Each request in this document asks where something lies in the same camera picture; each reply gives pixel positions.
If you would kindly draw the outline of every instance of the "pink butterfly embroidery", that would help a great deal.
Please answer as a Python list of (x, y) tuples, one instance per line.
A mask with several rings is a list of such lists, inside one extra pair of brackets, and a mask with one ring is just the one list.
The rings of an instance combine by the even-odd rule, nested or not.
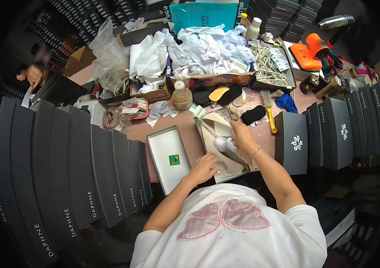
[(224, 204), (223, 209), (217, 203), (210, 203), (193, 212), (177, 238), (183, 241), (201, 239), (213, 234), (221, 225), (225, 227), (224, 231), (230, 229), (229, 226), (243, 230), (262, 230), (268, 228), (270, 222), (263, 216), (260, 207), (231, 199)]

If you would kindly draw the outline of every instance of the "hand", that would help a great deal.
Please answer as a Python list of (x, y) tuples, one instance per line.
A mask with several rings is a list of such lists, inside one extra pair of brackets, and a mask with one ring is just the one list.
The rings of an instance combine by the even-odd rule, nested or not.
[(246, 126), (244, 123), (230, 121), (233, 126), (232, 138), (236, 145), (243, 150), (245, 153), (252, 155), (259, 145), (254, 140), (253, 131), (250, 126)]
[(181, 181), (191, 184), (192, 187), (206, 182), (218, 172), (218, 168), (211, 169), (212, 165), (217, 162), (218, 158), (212, 153), (200, 157), (196, 161), (196, 164), (190, 169), (189, 174), (184, 176)]

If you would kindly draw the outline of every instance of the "gold bracelet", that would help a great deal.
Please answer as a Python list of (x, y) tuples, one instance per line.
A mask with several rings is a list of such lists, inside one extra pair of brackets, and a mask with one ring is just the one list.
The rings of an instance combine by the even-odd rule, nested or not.
[(253, 155), (256, 154), (261, 148), (262, 148), (262, 147), (259, 146), (259, 147), (257, 148), (257, 150), (256, 150), (252, 155), (250, 155), (250, 157), (253, 157)]

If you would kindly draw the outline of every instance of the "brush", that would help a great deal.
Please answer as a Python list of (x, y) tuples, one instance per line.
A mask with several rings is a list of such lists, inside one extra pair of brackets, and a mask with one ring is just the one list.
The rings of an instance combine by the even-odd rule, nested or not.
[(270, 91), (267, 89), (260, 90), (260, 97), (263, 99), (263, 107), (266, 108), (266, 111), (269, 114), (269, 125), (271, 127), (272, 133), (276, 133), (276, 126), (275, 122), (273, 121), (273, 116), (272, 116), (272, 99), (270, 98)]

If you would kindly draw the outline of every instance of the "orange tool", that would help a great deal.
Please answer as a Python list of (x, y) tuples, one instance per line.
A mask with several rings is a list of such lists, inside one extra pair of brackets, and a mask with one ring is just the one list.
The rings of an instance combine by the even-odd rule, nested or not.
[(294, 44), (289, 47), (300, 69), (308, 72), (317, 72), (323, 67), (321, 60), (329, 53), (329, 48), (316, 33), (306, 37), (308, 45)]

